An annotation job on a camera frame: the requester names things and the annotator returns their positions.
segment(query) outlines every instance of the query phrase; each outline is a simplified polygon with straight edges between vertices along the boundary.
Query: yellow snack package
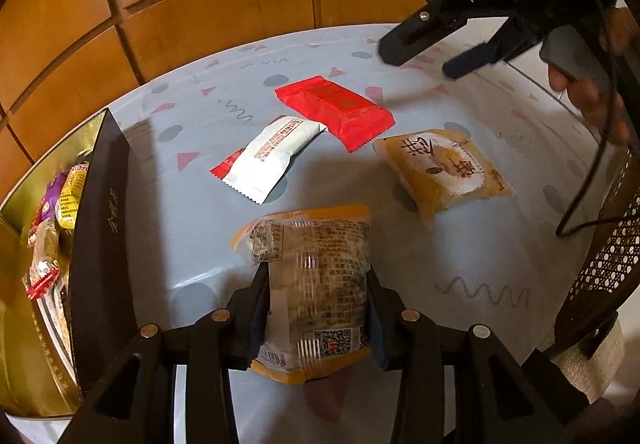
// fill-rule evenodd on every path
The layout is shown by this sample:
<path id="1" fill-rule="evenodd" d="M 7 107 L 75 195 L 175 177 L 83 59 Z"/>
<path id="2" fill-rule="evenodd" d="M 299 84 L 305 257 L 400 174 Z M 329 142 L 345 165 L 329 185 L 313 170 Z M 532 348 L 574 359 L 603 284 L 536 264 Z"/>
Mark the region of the yellow snack package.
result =
<path id="1" fill-rule="evenodd" d="M 56 202 L 56 220 L 63 229 L 73 230 L 76 227 L 76 216 L 84 189 L 84 180 L 89 164 L 76 164 L 69 170 L 65 184 Z"/>
<path id="2" fill-rule="evenodd" d="M 259 218 L 236 234 L 231 247 L 254 263 L 269 262 L 271 306 L 253 370 L 302 384 L 369 355 L 364 205 Z"/>
<path id="3" fill-rule="evenodd" d="M 463 133 L 430 129 L 374 141 L 426 220 L 475 199 L 509 196 L 511 189 Z"/>

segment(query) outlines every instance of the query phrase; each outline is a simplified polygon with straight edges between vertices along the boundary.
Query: screw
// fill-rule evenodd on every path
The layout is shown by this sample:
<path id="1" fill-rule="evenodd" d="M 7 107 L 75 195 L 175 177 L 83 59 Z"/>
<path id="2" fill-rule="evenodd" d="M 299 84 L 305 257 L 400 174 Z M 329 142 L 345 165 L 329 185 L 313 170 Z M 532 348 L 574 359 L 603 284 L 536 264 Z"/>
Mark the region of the screw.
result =
<path id="1" fill-rule="evenodd" d="M 404 321 L 409 321 L 410 323 L 414 323 L 420 319 L 420 313 L 414 309 L 404 309 L 401 316 Z"/>
<path id="2" fill-rule="evenodd" d="M 485 327 L 484 325 L 476 325 L 474 327 L 474 335 L 476 338 L 486 339 L 491 335 L 491 330 L 489 330 L 489 327 Z"/>
<path id="3" fill-rule="evenodd" d="M 154 335 L 158 334 L 158 325 L 154 325 L 153 323 L 149 323 L 148 325 L 143 326 L 140 329 L 140 335 L 145 339 L 152 338 Z"/>
<path id="4" fill-rule="evenodd" d="M 213 321 L 217 321 L 218 323 L 229 321 L 230 317 L 231 317 L 231 312 L 229 312 L 227 309 L 215 309 L 211 313 L 211 319 L 213 319 Z"/>

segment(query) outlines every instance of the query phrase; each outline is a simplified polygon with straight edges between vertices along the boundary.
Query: wavy line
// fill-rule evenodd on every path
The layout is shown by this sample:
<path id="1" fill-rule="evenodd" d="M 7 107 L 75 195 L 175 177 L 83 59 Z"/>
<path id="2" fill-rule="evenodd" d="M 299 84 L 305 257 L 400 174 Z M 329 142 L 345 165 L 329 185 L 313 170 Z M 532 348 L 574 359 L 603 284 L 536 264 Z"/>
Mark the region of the wavy line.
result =
<path id="1" fill-rule="evenodd" d="M 236 115 L 236 119 L 238 120 L 244 120 L 244 119 L 251 120 L 254 118 L 253 115 L 245 115 L 246 110 L 244 108 L 239 108 L 235 104 L 231 104 L 231 99 L 226 100 L 225 108 L 228 108 L 229 113 L 235 113 L 237 111 L 238 115 Z"/>
<path id="2" fill-rule="evenodd" d="M 456 282 L 460 281 L 460 283 L 462 283 L 462 288 L 464 289 L 464 292 L 466 294 L 467 297 L 474 299 L 476 298 L 476 296 L 478 296 L 478 294 L 480 294 L 480 291 L 484 288 L 486 290 L 486 295 L 489 298 L 489 301 L 493 304 L 493 305 L 499 305 L 500 301 L 502 301 L 502 296 L 504 296 L 504 294 L 506 292 L 509 293 L 509 301 L 511 303 L 511 306 L 513 308 L 516 308 L 520 305 L 520 300 L 524 299 L 524 308 L 528 308 L 529 307 L 529 289 L 522 289 L 521 293 L 518 294 L 518 299 L 516 300 L 516 302 L 513 302 L 513 292 L 511 291 L 511 287 L 509 287 L 508 285 L 505 285 L 504 287 L 502 287 L 502 290 L 500 291 L 500 295 L 498 296 L 497 300 L 494 300 L 494 298 L 491 296 L 491 289 L 489 288 L 489 285 L 486 283 L 482 283 L 474 293 L 470 293 L 468 288 L 466 287 L 466 282 L 465 280 L 461 277 L 461 276 L 456 276 L 455 278 L 453 278 L 453 280 L 451 281 L 451 283 L 449 283 L 449 285 L 445 288 L 445 289 L 441 289 L 440 286 L 436 283 L 436 290 L 442 294 L 449 294 L 451 292 L 451 289 L 453 289 L 453 286 L 456 284 Z"/>

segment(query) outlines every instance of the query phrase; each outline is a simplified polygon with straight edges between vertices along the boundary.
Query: open box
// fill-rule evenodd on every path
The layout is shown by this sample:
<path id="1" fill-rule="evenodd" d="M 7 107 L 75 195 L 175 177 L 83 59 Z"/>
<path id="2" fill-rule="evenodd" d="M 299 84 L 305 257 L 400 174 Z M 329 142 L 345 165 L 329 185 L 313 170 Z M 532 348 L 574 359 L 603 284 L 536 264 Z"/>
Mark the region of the open box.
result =
<path id="1" fill-rule="evenodd" d="M 71 364 L 55 351 L 59 342 L 45 329 L 46 315 L 25 294 L 22 277 L 33 254 L 26 234 L 47 183 L 92 147 L 66 255 Z M 74 413 L 117 350 L 136 334 L 125 233 L 128 161 L 129 143 L 104 110 L 44 155 L 0 206 L 0 408 L 7 413 Z M 62 268 L 65 255 L 59 260 Z"/>

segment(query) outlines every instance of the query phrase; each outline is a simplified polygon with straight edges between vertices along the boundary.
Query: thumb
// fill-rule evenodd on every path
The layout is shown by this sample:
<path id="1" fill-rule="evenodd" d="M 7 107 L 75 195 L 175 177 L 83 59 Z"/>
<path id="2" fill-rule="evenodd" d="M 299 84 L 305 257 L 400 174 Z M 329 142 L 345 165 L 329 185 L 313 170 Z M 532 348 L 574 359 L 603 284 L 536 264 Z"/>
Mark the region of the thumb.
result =
<path id="1" fill-rule="evenodd" d="M 640 38 L 640 27 L 628 8 L 609 8 L 605 15 L 605 23 L 611 46 L 615 55 L 622 55 L 629 45 Z M 607 38 L 604 30 L 600 31 L 600 46 L 607 49 Z"/>

